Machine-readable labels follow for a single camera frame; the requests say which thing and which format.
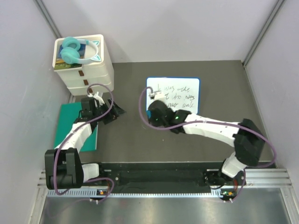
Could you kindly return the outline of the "blue felt eraser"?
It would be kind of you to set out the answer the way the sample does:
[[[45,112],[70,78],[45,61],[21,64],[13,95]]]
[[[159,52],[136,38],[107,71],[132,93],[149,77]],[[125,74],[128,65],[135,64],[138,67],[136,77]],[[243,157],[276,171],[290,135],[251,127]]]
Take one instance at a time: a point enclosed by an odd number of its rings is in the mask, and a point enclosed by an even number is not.
[[[151,111],[147,110],[146,113],[147,113],[147,117],[150,119],[151,118]]]

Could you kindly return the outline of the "blue framed whiteboard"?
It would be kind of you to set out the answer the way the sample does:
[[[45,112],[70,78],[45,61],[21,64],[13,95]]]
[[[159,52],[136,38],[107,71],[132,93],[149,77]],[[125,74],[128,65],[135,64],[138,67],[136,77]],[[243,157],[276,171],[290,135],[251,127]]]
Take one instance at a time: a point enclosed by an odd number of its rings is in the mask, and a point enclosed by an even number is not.
[[[148,77],[146,86],[165,94],[165,104],[176,111],[179,109],[200,112],[200,85],[197,77]]]

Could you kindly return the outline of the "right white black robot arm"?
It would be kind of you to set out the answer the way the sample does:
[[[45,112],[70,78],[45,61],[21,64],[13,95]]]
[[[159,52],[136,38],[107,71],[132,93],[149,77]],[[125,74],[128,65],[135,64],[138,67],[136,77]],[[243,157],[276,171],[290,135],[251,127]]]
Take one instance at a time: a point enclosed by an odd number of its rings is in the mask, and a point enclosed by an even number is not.
[[[186,110],[173,111],[160,100],[150,104],[147,117],[152,126],[169,127],[175,134],[208,137],[234,148],[234,152],[224,160],[217,173],[206,175],[206,184],[209,186],[228,185],[244,168],[256,167],[259,163],[265,141],[261,139],[261,131],[250,119],[243,119],[242,122],[220,122]]]

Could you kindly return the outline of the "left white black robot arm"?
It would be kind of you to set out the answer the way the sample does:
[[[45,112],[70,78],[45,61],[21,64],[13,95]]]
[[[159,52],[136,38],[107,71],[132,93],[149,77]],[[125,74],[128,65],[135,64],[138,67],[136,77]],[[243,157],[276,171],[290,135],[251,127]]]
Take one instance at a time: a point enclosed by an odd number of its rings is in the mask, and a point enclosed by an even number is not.
[[[55,149],[45,153],[45,177],[48,189],[75,189],[91,180],[105,182],[106,174],[99,163],[82,164],[79,152],[85,141],[97,130],[99,122],[108,124],[125,113],[112,99],[109,105],[100,96],[90,94],[81,99],[81,110],[70,132]]]

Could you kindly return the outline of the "white three-drawer storage unit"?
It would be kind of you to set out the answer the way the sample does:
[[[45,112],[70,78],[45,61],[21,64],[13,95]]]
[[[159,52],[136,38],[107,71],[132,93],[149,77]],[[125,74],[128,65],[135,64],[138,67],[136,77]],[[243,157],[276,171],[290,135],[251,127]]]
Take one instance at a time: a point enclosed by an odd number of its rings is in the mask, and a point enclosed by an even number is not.
[[[107,86],[111,91],[114,89],[114,68],[110,59],[110,55],[104,40],[104,36],[97,35],[85,35],[76,36],[76,39],[87,39],[90,41],[100,41],[99,55],[101,62],[93,62],[90,64],[83,64],[82,67],[54,70],[58,76],[62,79],[67,89],[73,96],[80,96],[87,93],[87,87],[100,83]],[[56,56],[62,45],[64,38],[58,38],[55,40],[52,66],[54,68],[56,63]],[[92,47],[85,46],[84,59],[94,56],[95,50]]]

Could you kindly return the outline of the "green cutting mat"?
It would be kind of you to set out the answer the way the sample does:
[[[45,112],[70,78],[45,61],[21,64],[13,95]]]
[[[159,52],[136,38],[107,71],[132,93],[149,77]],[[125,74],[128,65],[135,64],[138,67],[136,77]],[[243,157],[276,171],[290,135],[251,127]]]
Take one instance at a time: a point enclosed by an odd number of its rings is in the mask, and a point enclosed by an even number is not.
[[[75,102],[70,104],[63,104],[60,108],[56,136],[54,140],[54,148],[56,148],[70,132],[78,113],[81,110],[81,103]],[[93,131],[92,135],[85,141],[80,152],[96,151],[97,149],[97,133],[98,126]]]

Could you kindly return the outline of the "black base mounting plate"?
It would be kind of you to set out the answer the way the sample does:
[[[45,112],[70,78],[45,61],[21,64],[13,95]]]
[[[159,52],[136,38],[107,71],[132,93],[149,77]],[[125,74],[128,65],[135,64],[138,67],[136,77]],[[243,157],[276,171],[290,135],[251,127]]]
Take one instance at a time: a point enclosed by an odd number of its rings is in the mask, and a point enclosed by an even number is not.
[[[114,181],[113,193],[208,193],[242,184],[242,172],[233,179],[220,176],[221,162],[102,163],[101,177]]]

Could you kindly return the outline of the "colourful picture book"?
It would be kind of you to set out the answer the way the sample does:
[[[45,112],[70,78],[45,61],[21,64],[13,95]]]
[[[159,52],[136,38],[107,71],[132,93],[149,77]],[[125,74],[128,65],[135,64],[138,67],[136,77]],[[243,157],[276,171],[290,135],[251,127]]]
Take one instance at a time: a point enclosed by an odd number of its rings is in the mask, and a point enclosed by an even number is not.
[[[57,53],[56,56],[56,63],[54,66],[54,70],[63,70],[63,69],[72,69],[72,68],[78,68],[78,67],[82,67],[82,64],[68,64],[66,63],[62,57],[61,57],[61,51],[62,51],[63,47],[62,45],[59,48],[59,51]],[[85,57],[85,44],[81,44],[80,45],[80,49],[78,50],[78,54],[80,55],[80,59],[84,59]]]

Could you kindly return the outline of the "teal cat-ear headphones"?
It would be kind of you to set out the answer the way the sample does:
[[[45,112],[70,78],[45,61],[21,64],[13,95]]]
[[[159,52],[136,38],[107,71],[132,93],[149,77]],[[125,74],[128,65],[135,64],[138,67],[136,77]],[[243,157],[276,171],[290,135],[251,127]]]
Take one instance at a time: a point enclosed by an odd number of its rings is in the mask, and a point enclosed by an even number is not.
[[[98,48],[99,43],[100,41],[66,37],[62,42],[62,50],[60,52],[61,58],[67,64],[90,64],[93,62],[101,62]],[[95,50],[94,56],[87,59],[81,59],[79,54],[81,44],[92,47]]]

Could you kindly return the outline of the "aluminium rail frame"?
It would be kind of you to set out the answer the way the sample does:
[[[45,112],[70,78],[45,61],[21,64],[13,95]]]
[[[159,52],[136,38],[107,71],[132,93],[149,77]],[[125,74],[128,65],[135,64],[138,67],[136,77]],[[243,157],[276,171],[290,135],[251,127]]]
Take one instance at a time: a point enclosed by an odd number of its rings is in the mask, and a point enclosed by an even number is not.
[[[287,171],[284,169],[278,169],[278,168],[262,168],[262,169],[256,169],[256,168],[249,168],[242,172],[242,184],[241,186],[249,187],[249,186],[256,186],[261,188],[267,188],[267,187],[280,187],[282,185],[290,185],[291,181],[289,179],[289,176],[287,174]],[[97,189],[104,189],[106,192],[110,189],[113,193],[114,189],[114,181],[108,177],[98,177],[92,180],[89,180],[88,182],[85,182],[79,189],[81,188],[97,188]],[[214,189],[229,189],[228,187],[216,187],[210,188],[210,191]],[[71,190],[71,189],[57,189],[59,193],[62,193],[65,190]]]

